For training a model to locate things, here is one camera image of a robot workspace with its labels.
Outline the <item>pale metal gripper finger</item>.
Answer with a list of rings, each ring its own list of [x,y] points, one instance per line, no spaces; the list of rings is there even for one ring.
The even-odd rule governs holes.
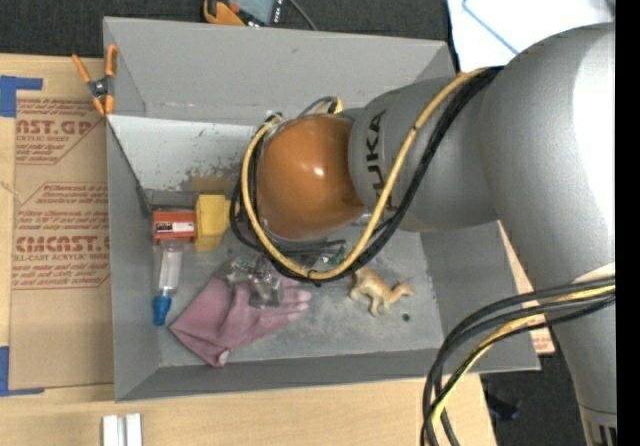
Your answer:
[[[266,281],[266,261],[261,256],[252,259],[238,257],[231,262],[230,270],[227,276],[230,285],[261,284]]]
[[[249,305],[264,309],[281,305],[283,286],[281,275],[274,270],[253,272],[248,276]]]

